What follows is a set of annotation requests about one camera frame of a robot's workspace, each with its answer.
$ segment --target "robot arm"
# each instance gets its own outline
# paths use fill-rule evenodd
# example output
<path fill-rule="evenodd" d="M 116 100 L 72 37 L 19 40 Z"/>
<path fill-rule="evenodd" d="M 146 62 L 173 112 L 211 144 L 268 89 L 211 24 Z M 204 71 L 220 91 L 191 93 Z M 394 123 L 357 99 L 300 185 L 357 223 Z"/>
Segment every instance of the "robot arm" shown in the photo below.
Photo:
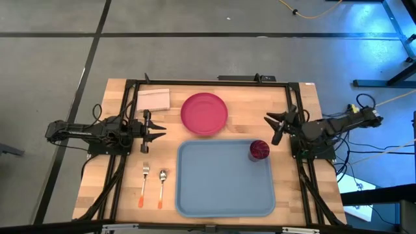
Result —
<path fill-rule="evenodd" d="M 140 151 L 148 153 L 148 142 L 165 135 L 165 133 L 150 133 L 149 129 L 166 128 L 155 125 L 150 120 L 151 113 L 148 110 L 144 111 L 143 117 L 144 123 L 137 119 L 126 121 L 120 116 L 111 116 L 90 125 L 57 120 L 49 124 L 45 137 L 52 143 L 69 138 L 82 139 L 90 145 L 88 152 L 93 155 L 129 154 L 134 138 L 143 138 Z"/>
<path fill-rule="evenodd" d="M 295 106 L 292 106 L 289 112 L 267 113 L 267 116 L 272 118 L 265 117 L 266 122 L 274 130 L 273 145 L 277 146 L 283 133 L 288 133 L 297 136 L 309 148 L 332 140 L 334 137 L 357 127 L 378 127 L 383 120 L 377 111 L 371 107 L 364 107 L 357 113 L 348 113 L 341 118 L 327 118 L 306 123 L 300 121 Z"/>

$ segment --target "blue tray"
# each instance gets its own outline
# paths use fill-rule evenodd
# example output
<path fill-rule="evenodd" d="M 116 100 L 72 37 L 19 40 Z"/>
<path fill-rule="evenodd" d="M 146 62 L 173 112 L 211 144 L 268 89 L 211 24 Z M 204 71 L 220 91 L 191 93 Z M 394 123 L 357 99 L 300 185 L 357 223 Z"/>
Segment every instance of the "blue tray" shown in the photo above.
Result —
<path fill-rule="evenodd" d="M 177 151 L 176 209 L 185 217 L 266 216 L 275 207 L 270 159 L 249 140 L 189 140 Z"/>

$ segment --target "black floor stripe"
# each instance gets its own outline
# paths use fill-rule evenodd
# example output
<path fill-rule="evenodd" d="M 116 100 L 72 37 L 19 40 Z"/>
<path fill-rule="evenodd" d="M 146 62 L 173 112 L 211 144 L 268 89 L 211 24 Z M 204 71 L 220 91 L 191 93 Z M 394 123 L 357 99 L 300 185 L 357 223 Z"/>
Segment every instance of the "black floor stripe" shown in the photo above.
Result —
<path fill-rule="evenodd" d="M 399 40 L 395 32 L 0 32 L 0 38 L 171 38 L 171 37 L 268 37 L 268 38 L 357 38 Z"/>
<path fill-rule="evenodd" d="M 104 32 L 104 38 L 171 38 L 171 37 L 268 37 L 268 38 L 362 38 L 380 40 L 399 40 L 399 34 L 390 32 L 330 33 L 330 32 Z"/>
<path fill-rule="evenodd" d="M 98 24 L 98 27 L 97 27 L 96 34 L 100 34 L 103 30 L 105 20 L 107 19 L 107 14 L 109 13 L 110 5 L 111 5 L 111 0 L 106 0 L 105 5 L 104 5 L 104 9 L 103 9 L 103 13 L 102 13 L 101 18 L 99 20 L 99 24 Z M 81 103 L 81 98 L 82 98 L 83 93 L 84 93 L 86 81 L 88 79 L 88 75 L 89 75 L 90 70 L 91 70 L 92 62 L 94 60 L 94 56 L 95 56 L 96 51 L 97 51 L 98 42 L 99 42 L 99 37 L 95 37 L 92 40 L 92 45 L 91 45 L 91 48 L 90 48 L 90 52 L 88 53 L 88 57 L 86 59 L 84 72 L 83 72 L 83 75 L 81 76 L 81 80 L 79 82 L 78 89 L 75 93 L 75 97 L 74 97 L 72 105 L 71 105 L 70 113 L 69 113 L 68 118 L 66 120 L 67 122 L 73 123 L 75 121 L 75 117 L 77 116 L 79 104 Z M 64 146 L 67 146 L 68 141 L 65 140 L 65 141 L 61 142 L 61 144 L 64 145 Z M 58 147 L 58 150 L 55 152 L 55 154 L 53 156 L 54 161 L 53 161 L 51 173 L 49 174 L 49 177 L 47 179 L 47 183 L 45 185 L 45 189 L 44 189 L 44 192 L 42 194 L 42 198 L 40 200 L 38 210 L 36 212 L 36 216 L 34 218 L 33 224 L 41 224 L 41 223 L 44 222 L 44 218 L 45 218 L 45 215 L 46 215 L 46 212 L 47 212 L 47 207 L 48 207 L 49 201 L 51 200 L 51 197 L 52 197 L 53 188 L 55 186 L 55 183 L 57 182 L 57 178 L 58 178 L 58 175 L 59 175 L 59 170 L 60 170 L 60 167 L 62 165 L 62 161 L 64 159 L 65 151 L 66 151 L 65 147 L 62 147 L 62 146 Z"/>
<path fill-rule="evenodd" d="M 94 32 L 0 32 L 0 38 L 85 38 L 95 35 Z"/>

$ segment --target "spoon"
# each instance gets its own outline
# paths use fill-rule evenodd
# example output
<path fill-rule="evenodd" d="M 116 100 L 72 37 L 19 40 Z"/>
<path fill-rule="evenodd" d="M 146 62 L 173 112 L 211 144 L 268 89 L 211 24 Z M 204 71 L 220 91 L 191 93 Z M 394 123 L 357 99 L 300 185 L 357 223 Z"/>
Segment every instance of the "spoon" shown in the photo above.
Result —
<path fill-rule="evenodd" d="M 168 174 L 166 173 L 166 171 L 161 170 L 161 172 L 159 173 L 159 179 L 161 179 L 162 181 L 162 187 L 161 187 L 161 194 L 159 195 L 159 204 L 157 206 L 158 209 L 162 209 L 163 182 L 166 180 L 167 177 L 168 177 Z"/>

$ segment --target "black cable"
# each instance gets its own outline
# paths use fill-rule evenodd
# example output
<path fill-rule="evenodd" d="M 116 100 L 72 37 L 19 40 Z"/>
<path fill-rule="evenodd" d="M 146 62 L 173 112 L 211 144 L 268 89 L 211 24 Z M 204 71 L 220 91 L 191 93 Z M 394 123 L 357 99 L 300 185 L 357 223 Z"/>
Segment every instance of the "black cable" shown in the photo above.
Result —
<path fill-rule="evenodd" d="M 358 144 L 358 143 L 353 143 L 353 142 L 351 142 L 351 141 L 350 141 L 350 136 L 348 136 L 347 141 L 348 141 L 348 143 L 353 144 L 353 145 L 356 145 L 356 146 L 368 146 L 368 147 L 372 147 L 372 148 L 377 149 L 377 150 L 386 150 L 386 149 L 388 149 L 388 148 L 397 148 L 397 147 L 400 147 L 400 146 L 387 146 L 387 147 L 385 147 L 385 148 L 379 148 L 379 147 L 377 147 L 377 146 L 372 146 L 372 145 L 370 145 L 370 144 Z M 408 146 L 405 146 L 405 147 L 413 147 L 413 146 L 415 146 L 415 145 L 414 145 L 414 144 L 412 144 L 412 145 L 408 145 Z"/>
<path fill-rule="evenodd" d="M 343 163 L 332 163 L 329 159 L 325 159 L 331 166 L 332 168 L 337 171 L 337 169 L 335 168 L 335 165 L 342 165 Z"/>
<path fill-rule="evenodd" d="M 382 218 L 382 216 L 379 214 L 379 212 L 374 208 L 374 207 L 372 207 L 372 206 L 370 206 L 370 205 L 368 205 L 374 212 L 376 212 L 376 214 L 378 215 L 378 217 L 383 221 L 383 222 L 385 222 L 386 224 L 391 224 L 391 225 L 393 225 L 393 226 L 396 226 L 397 224 L 394 224 L 394 223 L 391 223 L 391 222 L 388 222 L 388 221 L 385 221 L 383 218 Z M 402 230 L 405 232 L 405 233 L 407 233 L 407 234 L 410 234 L 406 229 L 404 229 L 403 227 L 402 227 Z"/>
<path fill-rule="evenodd" d="M 344 136 L 344 139 L 342 139 L 343 141 L 339 144 L 339 146 L 337 146 L 337 147 L 336 147 L 335 151 L 337 151 L 337 150 L 338 150 L 338 149 L 339 149 L 339 148 L 343 145 L 343 143 L 344 143 L 344 142 L 346 142 L 346 141 L 345 141 L 345 139 L 346 139 L 349 135 L 350 135 L 350 131 L 347 131 L 347 132 L 346 132 L 346 134 L 345 134 L 345 136 Z"/>
<path fill-rule="evenodd" d="M 352 165 L 351 165 L 350 163 L 348 163 L 348 164 L 350 165 L 351 172 L 352 172 L 352 178 L 354 179 L 354 182 L 356 182 L 357 188 L 358 188 L 359 190 L 362 190 L 362 189 L 363 189 L 363 184 L 362 184 L 362 183 L 358 183 L 358 182 L 356 181 L 356 175 L 355 175 L 355 173 L 354 173 L 354 170 L 352 169 Z"/>
<path fill-rule="evenodd" d="M 345 114 L 346 114 L 346 112 L 338 112 L 338 113 L 334 113 L 334 114 L 324 114 L 324 113 L 322 113 L 322 115 L 326 116 L 326 117 L 339 117 L 339 116 L 343 116 Z"/>
<path fill-rule="evenodd" d="M 339 171 L 337 172 L 337 176 L 343 171 L 343 169 L 346 167 L 346 164 L 348 163 L 348 160 L 350 159 L 350 146 L 348 145 L 348 142 L 346 141 L 346 140 L 344 140 L 344 139 L 342 139 L 342 138 L 340 138 L 343 142 L 345 142 L 345 144 L 346 144 L 346 146 L 347 146 L 347 148 L 348 148 L 348 151 L 346 152 L 346 158 L 345 158 L 345 161 L 344 161 L 344 163 L 343 163 L 343 166 L 341 167 L 341 169 L 339 169 Z"/>
<path fill-rule="evenodd" d="M 88 152 L 87 149 L 83 149 L 83 148 L 78 148 L 78 147 L 73 147 L 73 146 L 64 146 L 64 145 L 56 144 L 54 142 L 51 142 L 51 144 L 56 145 L 56 146 L 62 146 L 62 147 L 65 147 L 65 148 L 71 148 L 71 149 L 76 149 L 76 150 L 84 150 L 84 151 Z"/>
<path fill-rule="evenodd" d="M 350 153 L 384 153 L 384 151 L 350 151 Z M 391 154 L 415 155 L 415 153 L 408 152 L 387 152 Z"/>
<path fill-rule="evenodd" d="M 96 107 L 99 107 L 98 117 L 96 116 Z M 94 105 L 94 107 L 92 107 L 92 117 L 94 118 L 94 122 L 92 122 L 89 126 L 85 127 L 84 129 L 88 129 L 94 126 L 94 124 L 96 124 L 97 122 L 101 122 L 101 120 L 99 120 L 101 118 L 101 114 L 103 114 L 103 108 L 100 104 L 97 103 Z"/>
<path fill-rule="evenodd" d="M 376 100 L 371 96 L 371 95 L 369 95 L 369 94 L 358 94 L 357 95 L 357 97 L 356 97 L 356 101 L 357 101 L 357 104 L 361 107 L 361 108 L 364 108 L 364 106 L 359 102 L 359 97 L 361 97 L 361 96 L 367 96 L 367 97 L 369 97 L 370 99 L 371 99 L 371 101 L 372 101 L 372 107 L 373 108 L 376 108 Z"/>
<path fill-rule="evenodd" d="M 86 165 L 89 161 L 91 161 L 91 159 L 93 159 L 93 158 L 95 158 L 95 157 L 93 157 L 93 156 L 91 155 L 91 157 L 90 157 L 89 159 L 87 159 L 87 160 L 84 162 L 83 167 L 81 168 L 81 179 L 83 179 L 83 176 L 84 176 L 84 169 L 85 169 L 85 165 Z"/>
<path fill-rule="evenodd" d="M 307 118 L 306 118 L 306 122 L 309 122 L 309 119 L 311 117 L 311 114 L 309 113 L 309 111 L 304 109 L 304 112 L 307 114 Z"/>
<path fill-rule="evenodd" d="M 337 180 L 337 183 L 339 183 L 342 179 L 343 179 L 343 177 L 345 176 L 345 174 L 346 174 L 346 171 L 348 170 L 348 166 L 345 166 L 345 170 L 344 170 L 344 173 L 343 173 L 343 175 L 341 176 L 341 178 L 339 178 L 338 180 Z"/>

